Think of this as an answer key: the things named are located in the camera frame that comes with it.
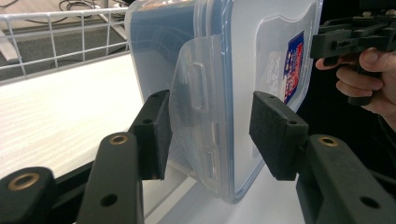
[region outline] container label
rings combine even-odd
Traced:
[[[287,104],[297,90],[304,54],[304,32],[295,36],[288,46],[286,53],[283,88],[285,88],[284,102]]]

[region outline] white table surface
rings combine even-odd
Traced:
[[[130,55],[1,84],[0,178],[37,165],[59,176],[92,161],[100,140],[126,131],[141,106]],[[266,167],[237,204],[172,167],[144,191],[148,224],[304,223],[295,182],[276,181]]]

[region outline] wire rack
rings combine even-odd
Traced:
[[[119,7],[0,15],[0,82],[129,52],[126,11]],[[27,21],[39,22],[18,28]]]

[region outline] clear plastic container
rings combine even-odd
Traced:
[[[322,0],[143,0],[128,9],[143,99],[171,91],[171,151],[180,150],[194,176],[227,203],[243,198],[264,165],[248,135],[253,92],[272,93],[294,111],[306,95],[321,6]]]

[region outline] human hand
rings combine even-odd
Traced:
[[[382,72],[381,78],[358,74],[354,65],[358,59],[364,70]],[[349,54],[340,57],[336,65],[325,66],[323,62],[324,59],[317,61],[317,69],[332,69],[339,64],[346,64],[336,72],[340,79],[336,88],[347,96],[372,96],[370,104],[362,107],[382,116],[396,132],[396,54],[371,48],[360,56]]]

